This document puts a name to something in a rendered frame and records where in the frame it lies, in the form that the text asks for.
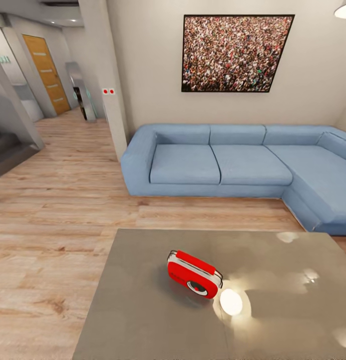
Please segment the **radio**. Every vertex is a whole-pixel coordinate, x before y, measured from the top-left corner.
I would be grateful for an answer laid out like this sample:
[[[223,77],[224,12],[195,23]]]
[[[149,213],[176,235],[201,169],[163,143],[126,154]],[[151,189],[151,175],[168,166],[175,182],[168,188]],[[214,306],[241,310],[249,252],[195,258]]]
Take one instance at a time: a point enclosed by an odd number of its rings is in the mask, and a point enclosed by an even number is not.
[[[200,259],[172,250],[167,261],[170,278],[202,297],[212,299],[223,288],[223,275]]]

